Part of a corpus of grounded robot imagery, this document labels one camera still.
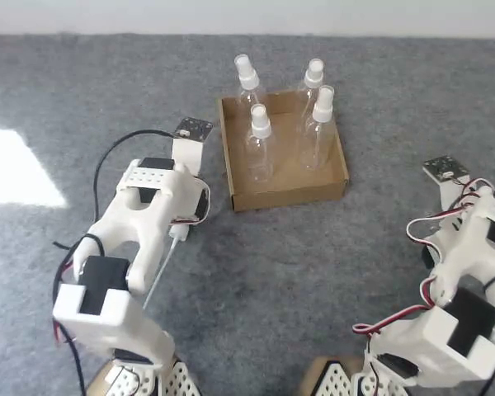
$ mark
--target white wall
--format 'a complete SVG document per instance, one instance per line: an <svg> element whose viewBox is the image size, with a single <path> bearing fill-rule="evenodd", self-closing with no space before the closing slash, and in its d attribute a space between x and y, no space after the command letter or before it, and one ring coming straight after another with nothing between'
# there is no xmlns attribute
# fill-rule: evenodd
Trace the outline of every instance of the white wall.
<svg viewBox="0 0 495 396"><path fill-rule="evenodd" d="M0 0L0 33L495 37L495 0Z"/></svg>

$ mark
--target white wire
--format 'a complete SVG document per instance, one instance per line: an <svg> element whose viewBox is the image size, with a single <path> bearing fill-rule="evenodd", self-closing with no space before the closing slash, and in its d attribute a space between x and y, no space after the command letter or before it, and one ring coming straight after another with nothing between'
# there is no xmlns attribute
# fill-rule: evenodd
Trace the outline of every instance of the white wire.
<svg viewBox="0 0 495 396"><path fill-rule="evenodd" d="M184 221L184 220L180 220L180 221L173 221L171 224L187 224L187 225L197 225L197 224L200 224L200 223L203 223L206 219L207 219L207 216L209 216L209 212L210 212L210 209L211 209L211 188L209 187L209 185L199 179L198 177L195 177L195 180L196 182L198 182L202 188L205 189L205 194L207 195L207 210L205 211L205 215L202 219L199 219L199 220L196 220L196 221Z"/></svg>
<svg viewBox="0 0 495 396"><path fill-rule="evenodd" d="M436 276L428 276L426 279L422 280L422 282L420 283L420 296L422 297L422 299L426 302L426 304L429 304L429 305L433 305L434 302L431 300L429 301L426 296L423 294L423 286L428 282L428 281L431 281L431 280L435 280L436 279Z"/></svg>
<svg viewBox="0 0 495 396"><path fill-rule="evenodd" d="M489 188L491 188L493 191L495 191L495 186L488 179L484 179L482 177L477 177L476 179L473 179L473 180L468 181L466 183L466 185L462 189L462 193L464 194L465 189L471 187L472 185L477 186L477 183L479 183L479 182L485 183L487 186L489 186Z"/></svg>
<svg viewBox="0 0 495 396"><path fill-rule="evenodd" d="M407 224L407 227L405 228L405 232L407 233L407 236L410 237L410 239L413 240L414 242L423 243L424 245L432 246L438 252L439 262L441 262L442 261L442 258L443 258L443 255L442 255L441 250L438 248L438 246L435 245L433 242L427 241L426 239L416 238L414 235L411 234L410 228L415 223L419 223L421 221L431 221L431 220L444 219L444 218L449 217L449 216L457 215L462 210L465 210L465 208L463 208L463 207L462 208L457 208L455 210L451 210L451 211L448 211L448 212L446 212L444 214L439 214L437 216L421 217L419 219L411 220Z"/></svg>
<svg viewBox="0 0 495 396"><path fill-rule="evenodd" d="M403 318L412 311L416 312L417 310L428 309L428 308L429 307L427 307L426 305L421 305L421 304L411 305L410 307L404 308L401 311L398 311L397 313L393 313L392 315L388 316L385 319L380 320L375 324L356 323L354 326L352 326L352 331L358 334L367 334L369 332L373 332L376 328L382 328L384 326L384 323L388 323L389 321L394 320L396 318Z"/></svg>
<svg viewBox="0 0 495 396"><path fill-rule="evenodd" d="M145 302L143 303L143 310L145 310L147 308L147 305L149 305L152 294L154 293L154 290L156 289L156 286L159 283L159 279L162 277L163 271L165 271L165 267L167 266L168 261L171 259L171 256L174 253L174 249L176 248L178 241L179 241L178 238L174 238L172 240L171 248L169 249L167 256L165 257L165 260L163 260L162 266L159 268L158 274L156 275L156 279L154 280L154 283L152 284L152 287L150 288L150 291L148 292L147 298L145 299Z"/></svg>

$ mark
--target white spray cap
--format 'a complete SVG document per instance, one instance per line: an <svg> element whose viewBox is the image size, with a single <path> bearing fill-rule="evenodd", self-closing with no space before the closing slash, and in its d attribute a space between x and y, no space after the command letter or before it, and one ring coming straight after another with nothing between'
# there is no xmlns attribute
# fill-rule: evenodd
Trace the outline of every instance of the white spray cap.
<svg viewBox="0 0 495 396"><path fill-rule="evenodd" d="M333 88L323 85L319 88L319 94L313 106L312 117L317 122L329 122L333 111Z"/></svg>
<svg viewBox="0 0 495 396"><path fill-rule="evenodd" d="M312 59L304 74L304 84L308 88L319 88L323 84L324 63L321 59Z"/></svg>
<svg viewBox="0 0 495 396"><path fill-rule="evenodd" d="M264 105L254 105L251 108L251 129L253 135L259 139L270 137L271 124Z"/></svg>
<svg viewBox="0 0 495 396"><path fill-rule="evenodd" d="M234 59L234 64L238 70L238 79L242 88L251 91L258 87L260 82L257 76L257 71L251 65L251 61L245 54L237 55Z"/></svg>

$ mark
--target cardboard box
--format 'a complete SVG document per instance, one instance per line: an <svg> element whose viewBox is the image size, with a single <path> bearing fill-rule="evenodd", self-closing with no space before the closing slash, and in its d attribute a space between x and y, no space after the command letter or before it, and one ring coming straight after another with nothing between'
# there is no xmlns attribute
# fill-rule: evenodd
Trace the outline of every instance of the cardboard box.
<svg viewBox="0 0 495 396"><path fill-rule="evenodd" d="M219 99L218 105L234 211L339 200L343 196L349 176L335 123L332 127L336 138L330 159L322 169L306 170L297 160L294 92L268 95L267 111L278 144L274 176L267 183L257 183L248 175L244 141L251 121L240 114L234 97Z"/></svg>

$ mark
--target circuit board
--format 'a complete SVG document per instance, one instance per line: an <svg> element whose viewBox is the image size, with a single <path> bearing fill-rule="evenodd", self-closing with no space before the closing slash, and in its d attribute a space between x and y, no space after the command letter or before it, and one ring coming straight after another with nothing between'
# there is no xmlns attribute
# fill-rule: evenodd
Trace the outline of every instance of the circuit board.
<svg viewBox="0 0 495 396"><path fill-rule="evenodd" d="M423 168L439 182L459 179L462 176L469 175L468 169L450 155L425 161Z"/></svg>

